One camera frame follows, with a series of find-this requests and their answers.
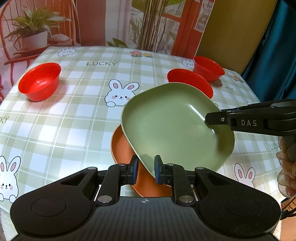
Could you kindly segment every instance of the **red bowl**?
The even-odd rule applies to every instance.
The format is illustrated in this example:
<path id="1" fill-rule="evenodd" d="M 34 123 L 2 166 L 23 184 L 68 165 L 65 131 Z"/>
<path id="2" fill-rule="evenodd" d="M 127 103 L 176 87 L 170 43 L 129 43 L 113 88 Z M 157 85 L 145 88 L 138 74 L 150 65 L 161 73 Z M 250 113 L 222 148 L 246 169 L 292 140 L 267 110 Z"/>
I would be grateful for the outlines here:
<path id="1" fill-rule="evenodd" d="M 209 58 L 202 56 L 195 56 L 194 71 L 200 76 L 204 77 L 208 82 L 213 82 L 219 79 L 222 75 L 225 75 L 224 69 Z"/>
<path id="2" fill-rule="evenodd" d="M 172 69 L 168 72 L 167 78 L 169 82 L 179 82 L 191 85 L 199 89 L 207 97 L 213 97 L 212 86 L 203 77 L 193 71 L 187 69 Z"/>
<path id="3" fill-rule="evenodd" d="M 31 101 L 45 100 L 56 91 L 60 73 L 61 67 L 57 63 L 40 64 L 20 79 L 19 92 Z"/>

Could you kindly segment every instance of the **human hand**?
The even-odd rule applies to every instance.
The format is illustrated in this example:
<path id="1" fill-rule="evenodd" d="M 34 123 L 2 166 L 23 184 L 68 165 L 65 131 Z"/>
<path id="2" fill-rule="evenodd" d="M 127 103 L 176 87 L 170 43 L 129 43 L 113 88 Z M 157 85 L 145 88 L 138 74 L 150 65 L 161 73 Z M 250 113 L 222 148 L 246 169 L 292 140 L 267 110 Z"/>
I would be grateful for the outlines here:
<path id="1" fill-rule="evenodd" d="M 281 151 L 277 152 L 276 157 L 283 168 L 277 178 L 279 190 L 283 196 L 293 197 L 296 190 L 296 162 L 289 162 L 287 147 L 282 137 L 279 137 L 279 147 Z"/>

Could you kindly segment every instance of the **plaid tablecloth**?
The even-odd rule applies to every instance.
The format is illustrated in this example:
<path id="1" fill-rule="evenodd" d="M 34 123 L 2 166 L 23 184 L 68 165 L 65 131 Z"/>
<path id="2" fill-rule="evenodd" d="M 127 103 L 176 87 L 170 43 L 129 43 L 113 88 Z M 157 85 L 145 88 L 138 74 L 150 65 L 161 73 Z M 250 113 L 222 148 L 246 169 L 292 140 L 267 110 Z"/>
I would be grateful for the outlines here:
<path id="1" fill-rule="evenodd" d="M 120 124 L 123 106 L 107 106 L 110 80 L 120 81 L 122 87 L 136 82 L 139 88 L 134 93 L 138 94 L 166 83 L 169 70 L 193 66 L 175 56 L 113 47 L 51 47 L 29 69 L 44 62 L 56 62 L 62 67 L 53 96 L 32 103 L 15 84 L 0 105 L 0 153 L 7 168 L 16 156 L 21 159 L 15 174 L 16 168 L 4 170 L 16 177 L 17 187 L 13 188 L 18 188 L 17 197 L 86 167 L 107 169 L 114 164 L 110 140 Z M 258 102 L 240 75 L 225 71 L 213 83 L 212 101 L 220 109 Z M 276 182 L 280 171 L 275 156 L 278 149 L 276 137 L 235 133 L 233 153 L 219 173 L 280 200 Z M 125 186 L 122 195 L 136 194 Z M 9 211 L 11 201 L 4 196 L 0 207 Z"/>

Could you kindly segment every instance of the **rabbit ear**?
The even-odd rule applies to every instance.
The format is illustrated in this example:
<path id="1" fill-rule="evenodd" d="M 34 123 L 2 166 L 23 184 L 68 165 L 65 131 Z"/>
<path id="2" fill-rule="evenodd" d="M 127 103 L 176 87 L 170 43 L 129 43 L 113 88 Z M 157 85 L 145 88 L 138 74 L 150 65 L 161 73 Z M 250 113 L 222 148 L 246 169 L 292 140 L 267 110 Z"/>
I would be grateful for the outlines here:
<path id="1" fill-rule="evenodd" d="M 244 169 L 239 163 L 235 164 L 234 173 L 238 181 L 246 178 L 246 176 L 244 175 Z"/>
<path id="2" fill-rule="evenodd" d="M 251 182 L 255 179 L 255 169 L 253 167 L 248 170 L 247 179 Z"/>
<path id="3" fill-rule="evenodd" d="M 6 172 L 7 168 L 6 168 L 6 160 L 4 158 L 4 156 L 0 156 L 0 170 L 2 172 Z"/>
<path id="4" fill-rule="evenodd" d="M 121 83 L 116 79 L 110 80 L 109 87 L 111 90 L 118 89 L 119 87 L 120 87 L 120 89 L 122 89 Z"/>
<path id="5" fill-rule="evenodd" d="M 124 89 L 130 90 L 130 91 L 135 91 L 138 88 L 139 88 L 139 84 L 136 82 L 129 83 L 124 87 Z"/>
<path id="6" fill-rule="evenodd" d="M 20 157 L 16 156 L 9 164 L 8 171 L 15 174 L 20 167 Z"/>

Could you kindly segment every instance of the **yellow wall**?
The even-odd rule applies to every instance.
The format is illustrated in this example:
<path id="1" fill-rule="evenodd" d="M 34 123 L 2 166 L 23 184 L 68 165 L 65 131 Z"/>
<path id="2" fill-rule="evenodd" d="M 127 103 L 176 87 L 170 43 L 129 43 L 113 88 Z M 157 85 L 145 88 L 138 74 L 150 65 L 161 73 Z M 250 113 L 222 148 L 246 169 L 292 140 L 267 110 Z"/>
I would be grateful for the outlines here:
<path id="1" fill-rule="evenodd" d="M 270 21 L 276 0 L 216 0 L 197 55 L 242 73 Z"/>

